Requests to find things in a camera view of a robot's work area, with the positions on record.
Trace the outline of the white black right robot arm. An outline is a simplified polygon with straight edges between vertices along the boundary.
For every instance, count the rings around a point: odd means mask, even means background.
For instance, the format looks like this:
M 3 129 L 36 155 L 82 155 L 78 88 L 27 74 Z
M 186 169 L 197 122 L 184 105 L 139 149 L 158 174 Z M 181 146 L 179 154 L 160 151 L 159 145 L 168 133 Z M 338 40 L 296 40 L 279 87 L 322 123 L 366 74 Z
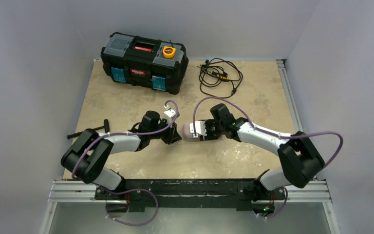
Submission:
M 263 172 L 254 180 L 260 191 L 273 191 L 293 185 L 304 188 L 320 172 L 325 162 L 307 134 L 298 131 L 284 134 L 259 127 L 244 117 L 235 118 L 225 104 L 210 109 L 212 119 L 183 125 L 183 136 L 188 140 L 217 140 L 222 136 L 265 149 L 280 160 L 280 167 Z

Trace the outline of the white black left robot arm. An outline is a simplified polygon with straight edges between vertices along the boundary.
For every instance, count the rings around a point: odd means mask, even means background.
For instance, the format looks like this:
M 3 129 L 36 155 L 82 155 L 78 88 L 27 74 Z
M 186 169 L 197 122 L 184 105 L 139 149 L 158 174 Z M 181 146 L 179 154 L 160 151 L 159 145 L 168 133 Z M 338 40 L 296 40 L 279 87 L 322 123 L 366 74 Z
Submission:
M 182 138 L 177 133 L 174 109 L 164 111 L 164 118 L 155 111 L 147 111 L 142 120 L 125 133 L 104 134 L 86 129 L 64 153 L 60 164 L 84 183 L 94 183 L 110 191 L 118 189 L 123 177 L 105 166 L 110 155 L 138 152 L 153 139 L 173 144 Z

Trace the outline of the pink umbrella case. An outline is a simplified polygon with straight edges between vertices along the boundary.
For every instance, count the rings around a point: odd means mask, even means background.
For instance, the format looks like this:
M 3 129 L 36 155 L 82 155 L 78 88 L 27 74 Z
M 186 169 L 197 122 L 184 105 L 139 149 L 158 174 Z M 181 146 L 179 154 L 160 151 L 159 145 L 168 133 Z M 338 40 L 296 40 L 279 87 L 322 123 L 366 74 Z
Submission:
M 192 135 L 190 133 L 190 130 L 189 130 L 189 124 L 184 124 L 183 125 L 183 136 L 184 136 L 184 138 L 186 138 L 187 140 L 199 140 L 199 138 L 193 138 L 192 137 Z

